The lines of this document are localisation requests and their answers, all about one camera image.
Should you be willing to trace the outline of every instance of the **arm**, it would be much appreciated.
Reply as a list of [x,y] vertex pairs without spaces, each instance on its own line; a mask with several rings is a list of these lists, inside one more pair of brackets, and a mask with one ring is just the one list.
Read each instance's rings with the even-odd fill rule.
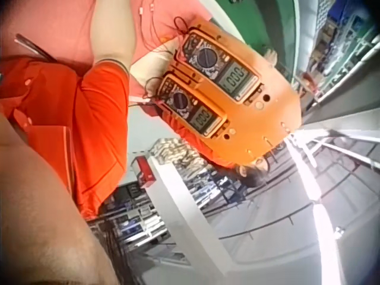
[[129,71],[135,45],[130,0],[96,0],[91,22],[94,64],[104,60],[117,61]]
[[52,168],[0,113],[2,270],[15,282],[117,284],[103,248]]
[[205,145],[198,136],[185,128],[177,119],[164,112],[162,119],[183,139],[185,139],[193,148],[198,150],[200,154],[217,165],[233,168],[235,165],[232,162],[226,161],[216,154],[210,147]]

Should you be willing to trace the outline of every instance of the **orange board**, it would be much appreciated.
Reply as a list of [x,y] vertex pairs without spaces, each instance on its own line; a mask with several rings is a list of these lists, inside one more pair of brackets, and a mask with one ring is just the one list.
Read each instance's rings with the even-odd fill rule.
[[200,18],[158,90],[162,108],[221,158],[248,164],[301,125],[300,100],[261,55]]

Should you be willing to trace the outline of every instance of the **pink tablecloth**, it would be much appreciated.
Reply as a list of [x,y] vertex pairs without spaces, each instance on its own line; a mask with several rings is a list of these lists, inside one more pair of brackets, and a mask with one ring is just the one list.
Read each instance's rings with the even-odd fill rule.
[[[150,5],[154,4],[153,22]],[[175,37],[173,19],[181,16],[190,22],[199,15],[205,19],[211,16],[198,0],[131,0],[132,13],[137,34],[137,48],[133,62],[146,55],[149,50],[141,40],[141,31],[149,47],[157,47],[159,37]],[[143,7],[142,27],[139,9]],[[40,46],[59,61],[84,74],[91,66],[93,55],[90,47],[90,23],[94,0],[14,0],[14,5],[1,25],[1,55],[28,55],[30,52],[14,42],[20,33]],[[132,78],[131,95],[143,94],[141,86]]]

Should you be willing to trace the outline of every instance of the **digital display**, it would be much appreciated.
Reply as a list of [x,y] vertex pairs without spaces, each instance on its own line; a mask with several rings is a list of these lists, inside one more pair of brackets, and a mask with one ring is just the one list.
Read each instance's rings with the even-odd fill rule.
[[198,132],[201,132],[203,127],[205,127],[209,121],[213,118],[213,114],[210,113],[204,106],[201,106],[195,115],[190,120],[190,125],[192,125]]
[[248,75],[248,70],[237,62],[233,62],[223,76],[217,81],[217,84],[227,93],[232,94],[239,84]]

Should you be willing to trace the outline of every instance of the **mounting hole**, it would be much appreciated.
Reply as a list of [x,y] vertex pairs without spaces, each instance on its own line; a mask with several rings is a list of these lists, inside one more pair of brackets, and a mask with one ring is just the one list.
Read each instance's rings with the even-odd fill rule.
[[271,96],[269,96],[268,94],[265,94],[262,99],[264,100],[264,102],[269,102],[271,100]]

